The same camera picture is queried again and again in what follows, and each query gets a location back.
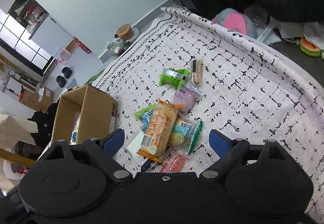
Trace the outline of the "white sesame snack pack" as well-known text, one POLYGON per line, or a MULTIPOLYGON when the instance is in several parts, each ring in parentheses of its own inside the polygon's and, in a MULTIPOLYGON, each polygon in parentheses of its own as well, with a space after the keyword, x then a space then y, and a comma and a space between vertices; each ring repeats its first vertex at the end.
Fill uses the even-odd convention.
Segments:
POLYGON ((140 129, 133 134, 131 141, 126 146, 126 150, 129 155, 136 161, 140 162, 143 157, 137 154, 138 150, 141 148, 141 142, 144 137, 144 132, 140 129))

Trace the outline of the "orange rice cracker pack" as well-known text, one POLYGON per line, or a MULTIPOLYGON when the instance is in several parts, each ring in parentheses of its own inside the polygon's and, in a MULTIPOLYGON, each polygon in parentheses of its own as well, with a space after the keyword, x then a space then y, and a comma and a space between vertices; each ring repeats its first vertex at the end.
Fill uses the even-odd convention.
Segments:
POLYGON ((183 105, 158 101, 158 105, 155 107, 148 127, 144 132, 141 146, 137 151, 138 155, 157 163, 162 162, 162 157, 177 119, 178 110, 182 107, 183 105))

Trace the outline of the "purple long snack pack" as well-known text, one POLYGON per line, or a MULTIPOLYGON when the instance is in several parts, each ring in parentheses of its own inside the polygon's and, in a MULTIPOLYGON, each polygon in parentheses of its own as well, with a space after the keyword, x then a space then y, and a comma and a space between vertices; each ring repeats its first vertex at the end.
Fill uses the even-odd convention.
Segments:
POLYGON ((75 119, 74 119, 74 123, 73 123, 73 126, 72 126, 70 144, 76 144, 77 133, 78 133, 78 130, 79 130, 79 123, 80 123, 80 116, 81 116, 80 112, 77 112, 75 114, 75 119))

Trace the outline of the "brown cardboard box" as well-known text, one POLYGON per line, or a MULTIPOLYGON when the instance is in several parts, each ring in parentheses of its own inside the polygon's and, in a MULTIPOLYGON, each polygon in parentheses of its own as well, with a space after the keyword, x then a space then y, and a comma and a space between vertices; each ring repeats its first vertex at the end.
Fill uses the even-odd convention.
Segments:
POLYGON ((118 103, 107 93, 85 85, 68 91, 60 97, 52 132, 58 139, 70 142, 79 116, 76 144, 93 137, 105 138, 115 130, 118 103))

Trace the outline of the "teal label cookie pack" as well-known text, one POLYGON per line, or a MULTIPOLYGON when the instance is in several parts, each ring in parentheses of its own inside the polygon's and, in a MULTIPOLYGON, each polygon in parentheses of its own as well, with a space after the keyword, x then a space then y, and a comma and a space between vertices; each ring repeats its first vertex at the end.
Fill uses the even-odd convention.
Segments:
POLYGON ((169 138, 168 147, 180 154, 189 156, 198 142, 202 129, 202 120, 191 121, 177 118, 169 138))

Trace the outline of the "pink snack pack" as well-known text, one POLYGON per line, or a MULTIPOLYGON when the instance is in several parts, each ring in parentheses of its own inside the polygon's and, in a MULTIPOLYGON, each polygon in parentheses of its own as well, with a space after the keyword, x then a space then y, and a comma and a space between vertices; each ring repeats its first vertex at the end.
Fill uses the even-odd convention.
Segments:
POLYGON ((161 169, 161 173, 178 173, 184 167, 188 158, 182 154, 172 156, 161 169))

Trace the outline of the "lilac round snack pack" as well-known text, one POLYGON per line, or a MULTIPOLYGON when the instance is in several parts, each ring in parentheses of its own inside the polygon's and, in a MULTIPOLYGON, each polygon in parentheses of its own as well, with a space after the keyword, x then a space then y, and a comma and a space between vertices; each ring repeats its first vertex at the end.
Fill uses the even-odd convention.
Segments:
POLYGON ((188 88, 182 88, 175 92, 173 105, 181 105, 181 111, 189 113, 199 97, 200 95, 195 91, 188 88))

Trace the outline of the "white patterned bed blanket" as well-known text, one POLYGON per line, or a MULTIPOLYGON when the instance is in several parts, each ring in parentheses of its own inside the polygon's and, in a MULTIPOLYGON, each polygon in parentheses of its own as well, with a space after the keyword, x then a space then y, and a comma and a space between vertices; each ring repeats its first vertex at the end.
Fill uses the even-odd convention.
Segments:
POLYGON ((166 7, 93 85, 118 103, 116 126, 130 137, 140 127, 134 113, 175 90, 159 85, 166 68, 190 69, 202 61, 200 97, 186 115, 203 130, 185 171, 202 172, 217 155, 209 132, 262 144, 278 141, 314 184, 306 212, 323 223, 323 87, 273 48, 230 31, 182 7, 166 7))

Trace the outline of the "small biscuit stick pack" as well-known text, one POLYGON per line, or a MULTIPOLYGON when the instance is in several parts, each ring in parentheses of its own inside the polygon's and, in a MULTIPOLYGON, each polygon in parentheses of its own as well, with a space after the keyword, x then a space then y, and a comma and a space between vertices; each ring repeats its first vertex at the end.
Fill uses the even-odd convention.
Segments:
POLYGON ((194 86, 199 86, 202 83, 203 64, 200 59, 191 61, 191 82, 194 86))

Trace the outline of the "light green snack pack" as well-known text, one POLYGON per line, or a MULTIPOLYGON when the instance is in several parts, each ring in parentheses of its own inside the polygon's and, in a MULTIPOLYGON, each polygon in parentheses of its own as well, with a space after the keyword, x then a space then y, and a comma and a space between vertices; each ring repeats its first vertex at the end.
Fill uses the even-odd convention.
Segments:
POLYGON ((169 84, 175 90, 179 90, 186 84, 186 80, 190 75, 187 69, 164 68, 159 78, 159 85, 169 84))

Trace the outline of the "pink plastic bag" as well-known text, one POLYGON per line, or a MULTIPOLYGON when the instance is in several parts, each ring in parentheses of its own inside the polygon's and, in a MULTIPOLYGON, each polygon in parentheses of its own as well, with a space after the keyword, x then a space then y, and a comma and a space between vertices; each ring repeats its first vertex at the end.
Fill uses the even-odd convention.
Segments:
POLYGON ((70 57, 71 57, 71 53, 65 48, 58 49, 54 54, 54 58, 61 63, 67 62, 70 57))

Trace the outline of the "brown lidded jar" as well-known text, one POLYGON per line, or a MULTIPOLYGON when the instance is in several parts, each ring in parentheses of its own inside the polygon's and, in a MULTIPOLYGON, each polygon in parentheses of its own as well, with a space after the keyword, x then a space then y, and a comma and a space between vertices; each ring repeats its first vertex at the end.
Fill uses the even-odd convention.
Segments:
POLYGON ((130 24, 125 24, 117 30, 117 36, 125 41, 130 40, 134 36, 134 32, 130 24))

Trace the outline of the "white kitchen cabinet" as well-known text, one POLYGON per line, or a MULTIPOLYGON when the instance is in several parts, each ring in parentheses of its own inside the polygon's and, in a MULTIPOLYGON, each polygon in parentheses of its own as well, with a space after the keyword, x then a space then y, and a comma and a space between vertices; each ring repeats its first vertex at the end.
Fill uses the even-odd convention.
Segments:
POLYGON ((66 48, 73 37, 48 15, 32 33, 30 39, 53 56, 57 50, 66 48))

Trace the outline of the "pink grey plush toy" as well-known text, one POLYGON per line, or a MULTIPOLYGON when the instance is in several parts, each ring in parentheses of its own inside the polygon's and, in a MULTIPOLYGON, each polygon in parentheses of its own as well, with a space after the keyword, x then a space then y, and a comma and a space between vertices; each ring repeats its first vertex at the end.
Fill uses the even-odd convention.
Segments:
POLYGON ((228 30, 236 31, 252 38, 257 37, 253 22, 237 10, 227 8, 218 13, 212 20, 228 30))

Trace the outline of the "burger shaped toy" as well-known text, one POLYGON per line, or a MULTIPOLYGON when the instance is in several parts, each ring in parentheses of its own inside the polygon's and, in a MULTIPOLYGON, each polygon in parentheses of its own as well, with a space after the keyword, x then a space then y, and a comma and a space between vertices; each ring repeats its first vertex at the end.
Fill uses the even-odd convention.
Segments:
POLYGON ((305 37, 300 39, 300 50, 310 57, 319 57, 321 55, 321 49, 313 43, 308 42, 305 37))

